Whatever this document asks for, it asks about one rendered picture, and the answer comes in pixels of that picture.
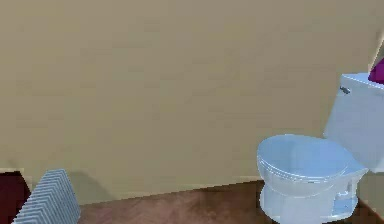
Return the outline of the magenta cloth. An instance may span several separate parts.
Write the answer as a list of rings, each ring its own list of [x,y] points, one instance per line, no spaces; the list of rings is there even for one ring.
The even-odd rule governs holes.
[[[384,84],[384,58],[380,59],[370,71],[369,81]]]

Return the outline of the white toilet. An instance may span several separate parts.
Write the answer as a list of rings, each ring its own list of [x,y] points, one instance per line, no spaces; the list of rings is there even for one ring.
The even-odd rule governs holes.
[[[384,173],[384,83],[343,74],[323,136],[279,134],[257,149],[260,207],[278,224],[325,224],[350,217],[357,186]]]

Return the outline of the dark red door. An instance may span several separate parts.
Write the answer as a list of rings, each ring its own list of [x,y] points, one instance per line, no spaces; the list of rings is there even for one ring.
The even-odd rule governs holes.
[[[20,171],[0,173],[0,224],[11,224],[30,194]]]

